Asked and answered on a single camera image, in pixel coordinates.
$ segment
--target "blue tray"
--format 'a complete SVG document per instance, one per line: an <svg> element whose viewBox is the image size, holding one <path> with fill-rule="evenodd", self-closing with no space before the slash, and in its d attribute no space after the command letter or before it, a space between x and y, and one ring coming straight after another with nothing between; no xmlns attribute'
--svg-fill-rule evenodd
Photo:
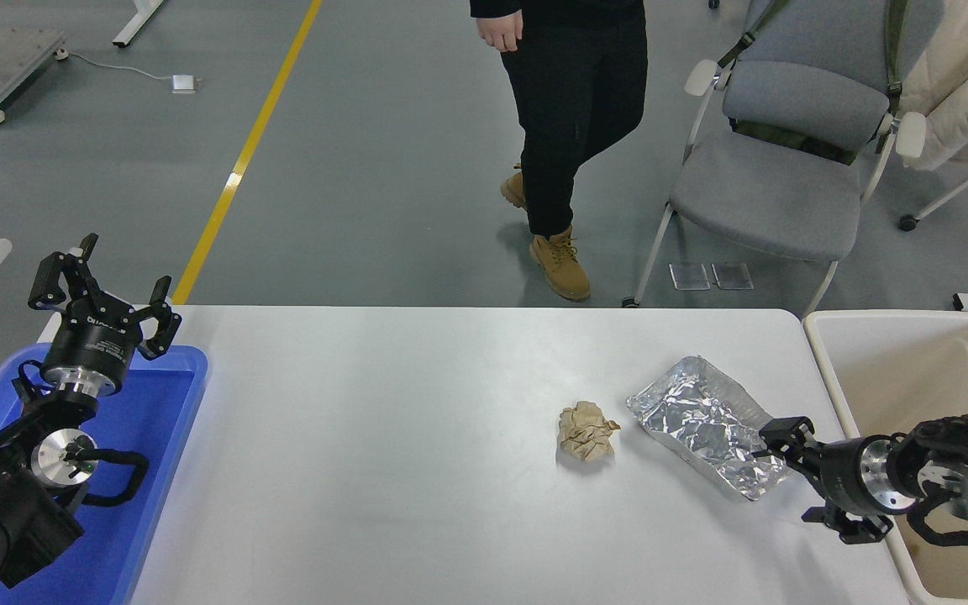
<svg viewBox="0 0 968 605"><path fill-rule="evenodd" d="M43 360L50 345L31 345L0 367L0 429L20 414L10 381L23 360ZM0 585L0 605L124 605L141 566L185 439L200 407L208 359L200 349L171 347L158 360L136 355L122 391L101 397L99 413L82 425L101 448L138 451L150 461L134 499L115 508L81 506L76 520L85 534L64 555L13 590ZM101 464L91 492L114 495L129 467Z"/></svg>

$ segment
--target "beige plastic bin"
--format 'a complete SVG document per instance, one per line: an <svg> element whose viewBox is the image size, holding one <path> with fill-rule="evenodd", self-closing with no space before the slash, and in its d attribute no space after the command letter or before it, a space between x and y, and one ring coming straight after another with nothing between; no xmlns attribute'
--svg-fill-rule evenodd
<svg viewBox="0 0 968 605"><path fill-rule="evenodd" d="M819 311L804 327L846 436L907 433L968 413L968 313ZM911 600L968 605L968 547L931 546L895 520L887 546ZM929 524L968 529L939 512Z"/></svg>

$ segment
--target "foil-wrapped package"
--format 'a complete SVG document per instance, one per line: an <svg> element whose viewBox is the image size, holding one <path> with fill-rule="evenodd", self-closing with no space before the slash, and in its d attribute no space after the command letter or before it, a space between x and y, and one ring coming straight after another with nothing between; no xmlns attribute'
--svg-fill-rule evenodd
<svg viewBox="0 0 968 605"><path fill-rule="evenodd" d="M661 444L724 490L750 501L790 474L765 448L760 429L771 420L741 384L703 357L685 357L667 375L626 399L626 407Z"/></svg>

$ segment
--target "cable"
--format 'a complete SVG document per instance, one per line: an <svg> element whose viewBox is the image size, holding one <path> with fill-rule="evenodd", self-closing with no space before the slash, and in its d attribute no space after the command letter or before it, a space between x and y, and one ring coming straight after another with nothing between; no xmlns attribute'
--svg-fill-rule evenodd
<svg viewBox="0 0 968 605"><path fill-rule="evenodd" d="M105 66L105 68L108 68L108 69L124 69L124 70L127 70L127 71L135 71L135 72L141 74L141 76L148 76L148 77L150 77L151 80L172 80L173 79L173 76L152 76L149 72L139 70L139 69L135 68L135 66L120 66L120 65L101 64L101 62L93 61L92 59L89 59L88 57L85 57L84 55L78 55L77 53L71 53L71 55L74 56L74 57L76 57L76 58L78 58L78 59L81 59L81 61L89 62L89 64L92 64L94 66Z"/></svg>

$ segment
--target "black jacket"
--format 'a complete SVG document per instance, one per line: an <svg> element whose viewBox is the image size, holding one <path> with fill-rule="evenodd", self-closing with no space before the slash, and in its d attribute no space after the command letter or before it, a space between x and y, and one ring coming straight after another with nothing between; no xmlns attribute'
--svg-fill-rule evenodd
<svg viewBox="0 0 968 605"><path fill-rule="evenodd" d="M476 18L504 17L523 11L527 23L595 27L644 14L643 0L469 0Z"/></svg>

